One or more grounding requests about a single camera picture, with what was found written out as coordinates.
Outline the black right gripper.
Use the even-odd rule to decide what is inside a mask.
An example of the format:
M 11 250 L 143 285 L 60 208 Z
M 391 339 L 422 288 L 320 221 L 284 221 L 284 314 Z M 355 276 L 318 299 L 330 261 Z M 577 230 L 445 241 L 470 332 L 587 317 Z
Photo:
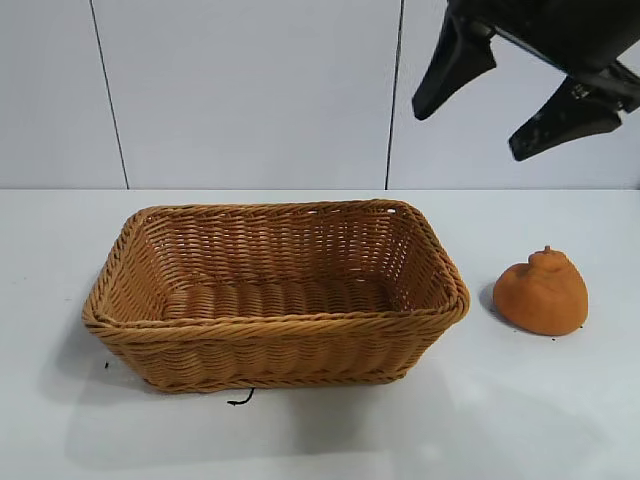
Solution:
M 497 66 L 495 34 L 569 76 L 509 138 L 516 161 L 610 133 L 621 125 L 621 108 L 639 107 L 639 76 L 619 61 L 639 41 L 637 1 L 451 1 L 411 100 L 416 119 Z

